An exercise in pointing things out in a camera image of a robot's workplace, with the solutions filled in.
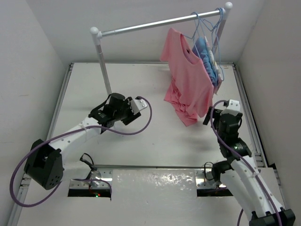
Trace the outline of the light blue wire hanger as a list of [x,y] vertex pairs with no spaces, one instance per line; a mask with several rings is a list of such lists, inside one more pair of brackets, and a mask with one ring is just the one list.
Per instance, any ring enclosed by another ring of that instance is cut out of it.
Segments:
[[191,15],[196,16],[196,19],[194,19],[194,25],[195,25],[195,30],[192,33],[191,36],[188,36],[186,34],[183,33],[183,36],[191,41],[193,41],[193,43],[196,42],[196,40],[198,38],[203,38],[205,36],[205,32],[204,32],[204,28],[202,25],[202,19],[200,18],[200,16],[198,15],[197,12],[192,12]]

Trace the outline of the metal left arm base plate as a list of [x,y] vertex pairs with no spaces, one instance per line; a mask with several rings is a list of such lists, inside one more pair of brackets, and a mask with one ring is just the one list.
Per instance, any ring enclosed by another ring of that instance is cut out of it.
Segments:
[[108,184],[112,184],[113,171],[109,169],[101,169],[98,171],[91,172],[87,180],[88,181],[77,181],[71,180],[70,189],[104,189],[109,188]]

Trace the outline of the pink t shirt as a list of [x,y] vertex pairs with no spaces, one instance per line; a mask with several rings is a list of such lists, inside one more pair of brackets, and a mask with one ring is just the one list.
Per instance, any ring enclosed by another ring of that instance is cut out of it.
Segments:
[[169,102],[185,126],[198,122],[212,106],[214,86],[203,61],[189,47],[182,33],[170,28],[160,56],[167,62],[171,83],[164,100]]

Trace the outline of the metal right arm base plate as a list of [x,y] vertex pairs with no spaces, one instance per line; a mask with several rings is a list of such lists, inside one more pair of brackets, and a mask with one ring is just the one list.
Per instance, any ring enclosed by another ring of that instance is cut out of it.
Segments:
[[226,188],[226,186],[223,183],[215,182],[211,173],[211,168],[196,170],[195,181],[197,188],[200,189]]

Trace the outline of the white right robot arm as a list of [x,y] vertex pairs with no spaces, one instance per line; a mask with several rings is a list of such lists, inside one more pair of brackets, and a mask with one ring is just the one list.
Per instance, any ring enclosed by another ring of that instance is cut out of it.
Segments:
[[251,226],[292,226],[296,217],[272,194],[264,182],[247,144],[239,137],[243,114],[239,104],[211,106],[203,124],[210,124],[225,160],[214,163],[211,174],[236,198]]

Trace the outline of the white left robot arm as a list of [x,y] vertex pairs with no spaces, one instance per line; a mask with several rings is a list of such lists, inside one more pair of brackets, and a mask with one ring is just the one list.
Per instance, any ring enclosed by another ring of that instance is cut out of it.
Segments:
[[46,190],[61,181],[86,179],[95,167],[80,160],[79,147],[89,139],[104,133],[118,121],[128,125],[141,116],[148,105],[141,97],[124,97],[110,94],[107,99],[91,110],[89,115],[66,135],[46,144],[37,140],[32,145],[33,153],[28,157],[24,172]]

